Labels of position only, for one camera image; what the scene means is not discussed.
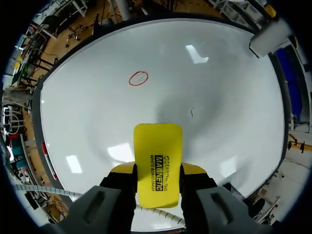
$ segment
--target yellow whiteboard eraser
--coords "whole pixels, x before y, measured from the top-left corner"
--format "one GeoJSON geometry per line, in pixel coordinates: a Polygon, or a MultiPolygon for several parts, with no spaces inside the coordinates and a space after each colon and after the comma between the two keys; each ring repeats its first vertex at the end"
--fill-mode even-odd
{"type": "Polygon", "coordinates": [[[178,124],[139,124],[135,127],[134,150],[140,206],[177,206],[182,143],[182,128],[178,124]]]}

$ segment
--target blue panel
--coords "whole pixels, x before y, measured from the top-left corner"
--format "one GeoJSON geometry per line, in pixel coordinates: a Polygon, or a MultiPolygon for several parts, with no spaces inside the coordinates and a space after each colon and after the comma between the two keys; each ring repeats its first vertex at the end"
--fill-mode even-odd
{"type": "Polygon", "coordinates": [[[285,74],[285,79],[288,82],[288,89],[291,96],[292,113],[296,115],[297,120],[300,121],[302,100],[296,84],[296,72],[294,71],[291,62],[287,58],[287,54],[283,49],[277,50],[276,55],[281,63],[283,72],[285,74]]]}

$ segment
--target red marker circle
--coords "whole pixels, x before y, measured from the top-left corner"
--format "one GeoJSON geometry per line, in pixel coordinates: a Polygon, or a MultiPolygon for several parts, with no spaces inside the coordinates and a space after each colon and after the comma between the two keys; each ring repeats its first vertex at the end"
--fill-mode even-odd
{"type": "Polygon", "coordinates": [[[129,84],[132,86],[139,86],[144,84],[148,79],[148,73],[143,71],[138,71],[134,73],[130,79],[129,84]]]}

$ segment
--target wooden floor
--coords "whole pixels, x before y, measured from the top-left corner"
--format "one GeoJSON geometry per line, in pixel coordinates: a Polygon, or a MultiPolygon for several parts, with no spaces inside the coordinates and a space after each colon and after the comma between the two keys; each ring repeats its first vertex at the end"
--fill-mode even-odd
{"type": "MultiPolygon", "coordinates": [[[[103,10],[103,2],[104,1],[98,1],[96,7],[88,9],[88,12],[86,13],[85,17],[82,17],[79,15],[78,19],[71,25],[72,28],[78,28],[80,24],[82,25],[91,25],[93,23],[94,14],[97,12],[99,15],[103,18],[113,18],[112,13],[109,13],[110,5],[108,1],[106,1],[106,5],[104,8],[104,13],[102,13],[103,10]]],[[[140,0],[135,1],[135,6],[140,5],[140,0]]],[[[187,12],[187,13],[201,13],[206,15],[211,15],[215,17],[221,17],[221,15],[213,9],[209,4],[207,4],[204,0],[189,0],[189,1],[180,1],[176,6],[176,12],[187,12]]],[[[118,22],[121,22],[122,18],[118,16],[118,22]]],[[[57,57],[58,59],[61,59],[64,55],[66,55],[70,50],[72,50],[76,45],[81,43],[84,39],[88,38],[92,34],[92,27],[89,27],[87,30],[84,30],[79,34],[79,37],[81,38],[80,41],[76,41],[74,39],[70,39],[69,47],[66,48],[66,39],[69,35],[70,31],[65,30],[63,31],[56,40],[50,39],[47,43],[46,49],[44,53],[42,54],[41,58],[49,61],[51,63],[54,62],[54,59],[57,57]]],[[[39,69],[34,73],[34,79],[38,79],[42,75],[46,73],[45,70],[39,69]]],[[[34,137],[34,130],[32,125],[32,118],[31,115],[28,115],[26,112],[24,113],[24,125],[26,128],[26,134],[27,134],[27,140],[35,139],[34,137]]],[[[42,186],[51,187],[52,184],[49,181],[49,178],[47,174],[45,173],[45,170],[43,168],[41,159],[39,157],[38,151],[33,150],[30,152],[29,157],[33,163],[34,169],[36,170],[36,177],[38,181],[40,181],[40,177],[43,178],[45,181],[42,186]]],[[[51,195],[51,200],[49,201],[51,204],[49,211],[51,212],[51,215],[53,215],[57,220],[59,220],[60,213],[63,212],[63,214],[67,215],[67,207],[62,203],[61,198],[58,195],[51,195]]]]}

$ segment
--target white cable sleeve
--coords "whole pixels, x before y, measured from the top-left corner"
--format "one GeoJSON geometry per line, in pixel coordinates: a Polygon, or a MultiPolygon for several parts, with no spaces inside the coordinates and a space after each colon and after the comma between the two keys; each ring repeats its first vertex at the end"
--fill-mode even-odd
{"type": "Polygon", "coordinates": [[[49,187],[37,186],[37,185],[13,184],[13,189],[15,191],[40,191],[40,192],[51,193],[51,194],[72,196],[76,198],[79,198],[82,196],[82,194],[63,190],[63,189],[49,188],[49,187]]]}
{"type": "Polygon", "coordinates": [[[178,225],[181,225],[181,226],[185,226],[185,221],[183,218],[181,217],[178,217],[174,214],[171,214],[169,212],[166,212],[166,211],[163,211],[163,210],[160,210],[160,209],[157,209],[157,208],[144,208],[144,207],[141,207],[139,205],[136,205],[136,209],[137,210],[141,210],[141,211],[148,211],[148,212],[152,212],[153,214],[156,214],[158,216],[163,216],[165,217],[166,219],[170,219],[171,222],[175,223],[175,224],[178,224],[178,225]]]}
{"type": "MultiPolygon", "coordinates": [[[[44,186],[37,186],[37,185],[24,185],[24,184],[13,184],[13,189],[15,191],[40,191],[40,192],[45,192],[45,193],[51,193],[51,194],[59,194],[59,195],[64,195],[64,196],[71,196],[71,197],[75,197],[75,198],[79,198],[81,197],[83,194],[80,193],[75,193],[75,192],[71,192],[71,191],[67,191],[67,190],[63,190],[63,189],[55,189],[55,188],[49,188],[49,187],[44,187],[44,186]]],[[[139,205],[136,205],[136,209],[137,210],[141,210],[141,211],[148,211],[148,212],[152,212],[153,214],[156,214],[158,216],[163,216],[166,219],[170,219],[171,222],[181,225],[181,226],[185,226],[185,221],[183,218],[178,217],[174,214],[171,214],[169,212],[157,209],[157,208],[144,208],[141,207],[139,205]]]]}

